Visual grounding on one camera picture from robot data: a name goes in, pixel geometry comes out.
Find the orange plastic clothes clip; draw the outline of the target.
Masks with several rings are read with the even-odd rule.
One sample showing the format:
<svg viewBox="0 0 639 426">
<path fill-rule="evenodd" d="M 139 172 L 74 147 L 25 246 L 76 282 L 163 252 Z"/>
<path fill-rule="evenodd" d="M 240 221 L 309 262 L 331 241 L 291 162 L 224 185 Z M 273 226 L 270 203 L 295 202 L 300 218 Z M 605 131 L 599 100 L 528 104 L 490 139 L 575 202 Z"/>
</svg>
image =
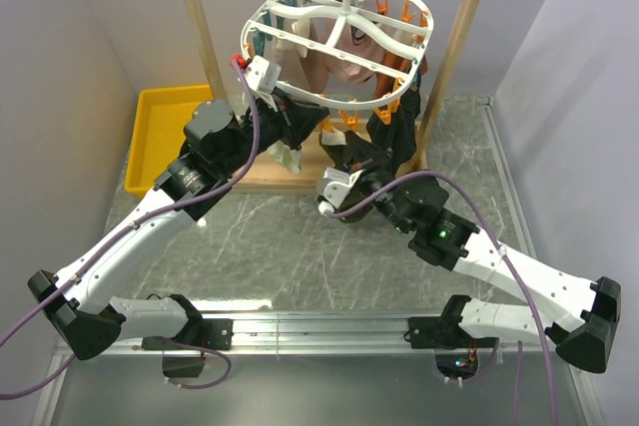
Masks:
<svg viewBox="0 0 639 426">
<path fill-rule="evenodd" d="M 330 117 L 326 117 L 324 118 L 318 125 L 318 129 L 320 133 L 329 133 L 331 134 L 333 132 L 333 125 L 332 122 L 330 120 Z"/>
</svg>

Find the olive green underwear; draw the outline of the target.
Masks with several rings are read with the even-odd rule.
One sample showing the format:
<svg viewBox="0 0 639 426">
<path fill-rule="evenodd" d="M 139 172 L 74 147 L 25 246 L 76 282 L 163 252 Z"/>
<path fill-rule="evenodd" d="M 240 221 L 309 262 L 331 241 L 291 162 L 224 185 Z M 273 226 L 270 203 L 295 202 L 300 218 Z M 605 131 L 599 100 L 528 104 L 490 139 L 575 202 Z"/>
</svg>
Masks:
<svg viewBox="0 0 639 426">
<path fill-rule="evenodd" d="M 339 130 L 326 131 L 322 130 L 319 134 L 319 145 L 324 152 L 333 161 L 333 168 L 351 174 L 351 170 L 355 164 L 366 164 L 375 162 L 379 158 L 385 158 L 385 152 L 371 141 L 365 139 L 360 134 L 353 131 L 342 132 Z M 341 204 L 341 210 L 347 210 L 366 197 L 365 194 L 355 192 L 344 199 Z M 323 196 L 318 196 L 319 210 L 335 212 L 335 208 L 330 205 L 328 200 Z M 368 205 L 356 213 L 353 213 L 340 221 L 344 223 L 356 223 L 363 220 L 372 210 L 372 206 Z"/>
</svg>

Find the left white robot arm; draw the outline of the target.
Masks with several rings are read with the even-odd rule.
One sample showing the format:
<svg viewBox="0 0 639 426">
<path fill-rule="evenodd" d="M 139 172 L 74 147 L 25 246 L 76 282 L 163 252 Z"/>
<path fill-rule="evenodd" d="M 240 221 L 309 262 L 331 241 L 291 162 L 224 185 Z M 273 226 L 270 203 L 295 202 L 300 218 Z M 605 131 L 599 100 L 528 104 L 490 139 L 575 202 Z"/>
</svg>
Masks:
<svg viewBox="0 0 639 426">
<path fill-rule="evenodd" d="M 299 149 L 328 115 L 326 107 L 283 91 L 273 99 L 258 99 L 241 117 L 223 100 L 200 104 L 184 126 L 179 156 L 136 208 L 78 260 L 29 279 L 45 316 L 78 359 L 139 337 L 167 338 L 180 348 L 203 345 L 202 313 L 183 295 L 135 300 L 116 294 L 136 268 L 227 194 L 241 167 L 277 142 Z"/>
</svg>

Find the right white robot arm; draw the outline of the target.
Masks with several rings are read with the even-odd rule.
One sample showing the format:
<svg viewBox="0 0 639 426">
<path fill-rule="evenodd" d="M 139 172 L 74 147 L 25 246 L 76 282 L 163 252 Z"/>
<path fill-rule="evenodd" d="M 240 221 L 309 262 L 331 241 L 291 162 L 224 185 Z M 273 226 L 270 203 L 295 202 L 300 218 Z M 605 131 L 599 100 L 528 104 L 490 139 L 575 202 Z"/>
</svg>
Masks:
<svg viewBox="0 0 639 426">
<path fill-rule="evenodd" d="M 355 174 L 348 206 L 372 197 L 371 207 L 422 260 L 472 276 L 522 300 L 506 305 L 455 295 L 440 316 L 441 337 L 459 346 L 469 338 L 551 341 L 567 363 L 606 371 L 618 323 L 621 286 L 612 278 L 574 276 L 494 239 L 485 228 L 451 212 L 448 192 L 429 171 L 396 185 L 388 152 L 364 140 L 346 147 L 343 168 Z"/>
</svg>

